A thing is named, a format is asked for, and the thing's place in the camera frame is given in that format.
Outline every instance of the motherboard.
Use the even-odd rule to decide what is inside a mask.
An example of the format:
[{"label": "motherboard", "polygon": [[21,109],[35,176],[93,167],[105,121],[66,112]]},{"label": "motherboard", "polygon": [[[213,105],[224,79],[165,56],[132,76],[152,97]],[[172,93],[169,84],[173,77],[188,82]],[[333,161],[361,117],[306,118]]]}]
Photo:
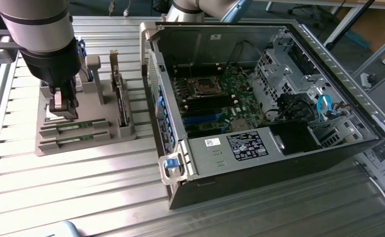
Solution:
[{"label": "motherboard", "polygon": [[174,77],[172,84],[190,138],[254,129],[261,105],[241,67],[220,68],[217,76]]}]

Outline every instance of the warning label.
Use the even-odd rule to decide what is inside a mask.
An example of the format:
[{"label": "warning label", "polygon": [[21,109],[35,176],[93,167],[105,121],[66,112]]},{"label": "warning label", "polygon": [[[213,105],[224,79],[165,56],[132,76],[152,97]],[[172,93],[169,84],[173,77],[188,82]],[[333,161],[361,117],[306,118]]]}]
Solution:
[{"label": "warning label", "polygon": [[228,136],[228,141],[240,161],[269,155],[257,131]]}]

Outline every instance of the slotted metal table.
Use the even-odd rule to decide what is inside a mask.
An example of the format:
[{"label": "slotted metal table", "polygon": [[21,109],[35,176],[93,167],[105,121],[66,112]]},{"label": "slotted metal table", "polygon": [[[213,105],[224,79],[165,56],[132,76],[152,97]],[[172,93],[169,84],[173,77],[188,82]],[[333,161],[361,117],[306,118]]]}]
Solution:
[{"label": "slotted metal table", "polygon": [[385,235],[385,201],[348,160],[333,169],[169,210],[141,75],[140,24],[154,17],[74,17],[87,53],[120,51],[138,139],[38,157],[39,80],[22,58],[0,68],[0,236],[70,220],[83,236]]}]

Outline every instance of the robotic arm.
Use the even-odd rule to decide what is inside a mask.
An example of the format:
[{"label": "robotic arm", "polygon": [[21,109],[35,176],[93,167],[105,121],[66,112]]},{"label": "robotic arm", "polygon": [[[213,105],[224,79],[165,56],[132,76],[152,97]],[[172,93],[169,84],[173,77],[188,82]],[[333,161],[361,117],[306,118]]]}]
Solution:
[{"label": "robotic arm", "polygon": [[0,0],[0,16],[30,72],[49,84],[50,111],[77,119],[75,75],[82,64],[67,0]]},{"label": "robotic arm", "polygon": [[168,21],[204,22],[205,12],[221,22],[237,22],[253,0],[174,0]]}]

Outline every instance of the green circuit board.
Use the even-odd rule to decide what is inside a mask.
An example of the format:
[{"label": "green circuit board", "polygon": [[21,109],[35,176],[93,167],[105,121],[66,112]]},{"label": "green circuit board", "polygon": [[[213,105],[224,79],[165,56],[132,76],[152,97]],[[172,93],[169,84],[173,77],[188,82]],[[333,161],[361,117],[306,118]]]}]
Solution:
[{"label": "green circuit board", "polygon": [[[204,93],[214,93],[216,96],[236,95],[237,102],[226,107],[214,109],[218,120],[185,124],[189,135],[190,133],[194,134],[196,131],[204,132],[214,130],[217,133],[220,130],[221,133],[234,132],[237,131],[236,126],[240,121],[241,124],[246,123],[248,129],[256,128],[261,124],[264,117],[260,104],[250,89],[246,74],[241,68],[228,66],[220,76],[208,78],[212,78],[214,86],[212,85],[212,91],[206,91],[209,86],[201,88]],[[206,77],[178,78],[173,80],[173,88],[182,116],[186,113],[184,102],[188,98],[197,96],[198,79],[206,79]]]}]

